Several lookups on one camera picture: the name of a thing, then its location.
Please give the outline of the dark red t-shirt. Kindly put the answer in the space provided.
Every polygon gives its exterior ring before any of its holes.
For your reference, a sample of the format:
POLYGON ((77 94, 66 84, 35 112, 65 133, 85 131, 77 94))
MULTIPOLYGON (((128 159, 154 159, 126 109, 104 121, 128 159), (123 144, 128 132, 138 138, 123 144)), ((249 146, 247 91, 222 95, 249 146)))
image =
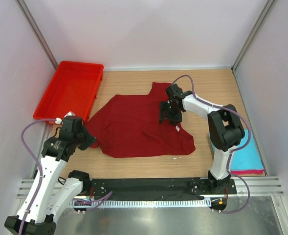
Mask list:
POLYGON ((152 83, 148 94, 111 98, 86 123, 96 137, 92 148, 114 158, 189 155, 196 149, 193 136, 180 124, 159 122, 160 102, 168 99, 169 83, 152 83))

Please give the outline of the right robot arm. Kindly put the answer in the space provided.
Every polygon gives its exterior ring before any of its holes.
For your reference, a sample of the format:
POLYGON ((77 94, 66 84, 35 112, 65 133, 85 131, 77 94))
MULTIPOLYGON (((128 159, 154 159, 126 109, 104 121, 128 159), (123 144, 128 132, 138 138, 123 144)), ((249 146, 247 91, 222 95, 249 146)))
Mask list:
POLYGON ((192 112, 208 121, 210 141, 215 148, 211 169, 208 171, 208 189, 214 194, 225 189, 230 181, 229 155, 245 136, 240 117, 233 105, 221 106, 200 98, 192 91, 183 92, 177 84, 166 89, 167 101, 160 103, 160 118, 172 125, 182 122, 183 112, 192 112))

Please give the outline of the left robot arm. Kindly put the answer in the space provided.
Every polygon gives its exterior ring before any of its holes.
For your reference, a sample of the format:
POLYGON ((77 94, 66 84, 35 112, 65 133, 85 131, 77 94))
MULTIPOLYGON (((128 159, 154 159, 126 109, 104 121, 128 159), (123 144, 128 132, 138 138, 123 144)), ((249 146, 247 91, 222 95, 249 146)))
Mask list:
POLYGON ((43 144, 41 159, 35 159, 38 172, 31 189, 16 215, 8 216, 4 226, 14 235, 52 235, 57 222, 77 196, 91 190, 89 174, 74 170, 61 189, 53 195, 58 178, 76 149, 85 150, 96 138, 90 135, 85 122, 78 116, 56 118, 61 123, 58 136, 43 144))

